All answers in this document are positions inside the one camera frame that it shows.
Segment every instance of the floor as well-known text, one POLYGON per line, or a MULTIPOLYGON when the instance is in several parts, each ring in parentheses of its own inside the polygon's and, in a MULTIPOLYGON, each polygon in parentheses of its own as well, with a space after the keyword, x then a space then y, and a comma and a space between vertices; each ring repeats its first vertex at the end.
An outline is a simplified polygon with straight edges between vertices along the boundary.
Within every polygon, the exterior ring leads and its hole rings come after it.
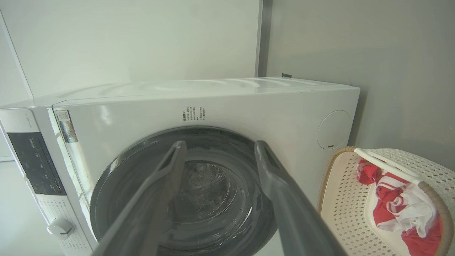
POLYGON ((263 21, 271 24, 262 34, 260 75, 357 86, 349 145, 399 148, 455 170, 455 1, 265 5, 263 21))

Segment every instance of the red and white clothing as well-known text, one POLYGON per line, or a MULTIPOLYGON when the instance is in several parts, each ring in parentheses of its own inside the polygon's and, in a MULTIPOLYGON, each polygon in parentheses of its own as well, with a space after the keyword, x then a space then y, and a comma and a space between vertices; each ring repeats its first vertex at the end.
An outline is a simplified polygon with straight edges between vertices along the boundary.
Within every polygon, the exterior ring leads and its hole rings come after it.
POLYGON ((442 224, 436 206, 417 185, 382 170, 362 159, 357 166, 357 180, 376 183, 378 203, 373 210, 376 226, 396 232, 411 256, 434 256, 442 236, 442 224))

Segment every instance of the white washing machine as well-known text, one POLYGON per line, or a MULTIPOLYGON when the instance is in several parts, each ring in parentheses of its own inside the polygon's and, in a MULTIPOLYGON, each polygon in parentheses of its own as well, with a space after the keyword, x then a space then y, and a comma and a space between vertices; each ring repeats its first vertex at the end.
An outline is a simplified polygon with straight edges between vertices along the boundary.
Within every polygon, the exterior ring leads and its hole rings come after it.
POLYGON ((285 77, 100 85, 2 107, 25 182, 65 255, 91 255, 171 145, 185 185, 159 255, 283 255, 253 146, 267 142, 316 206, 360 89, 285 77))

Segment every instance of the red cloth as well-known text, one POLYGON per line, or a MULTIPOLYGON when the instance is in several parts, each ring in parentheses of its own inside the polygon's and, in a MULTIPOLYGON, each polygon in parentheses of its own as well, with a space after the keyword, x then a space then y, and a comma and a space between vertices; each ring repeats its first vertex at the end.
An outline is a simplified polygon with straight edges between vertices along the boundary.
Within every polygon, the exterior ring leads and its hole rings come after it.
POLYGON ((441 241, 441 236, 442 222, 440 216, 425 238, 419 237, 415 227, 401 233, 401 239, 408 246, 411 256, 434 256, 441 241))
POLYGON ((376 226, 379 223, 394 220, 395 216, 387 210, 387 202, 394 201, 403 193, 403 185, 408 181, 395 176, 391 173, 386 173, 378 182, 376 187, 376 195, 378 196, 378 204, 373 210, 373 217, 376 226))
POLYGON ((368 162, 365 159, 361 159, 357 165, 357 180, 365 185, 370 185, 373 182, 378 182, 382 177, 381 168, 368 162))

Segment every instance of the dial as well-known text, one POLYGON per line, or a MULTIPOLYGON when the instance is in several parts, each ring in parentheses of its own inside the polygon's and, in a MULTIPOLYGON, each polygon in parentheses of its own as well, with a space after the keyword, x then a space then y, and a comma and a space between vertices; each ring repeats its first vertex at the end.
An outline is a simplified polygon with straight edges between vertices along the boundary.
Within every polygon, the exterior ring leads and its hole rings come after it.
POLYGON ((55 218, 47 226, 47 232, 58 240, 66 240, 74 232, 74 226, 65 219, 55 218))

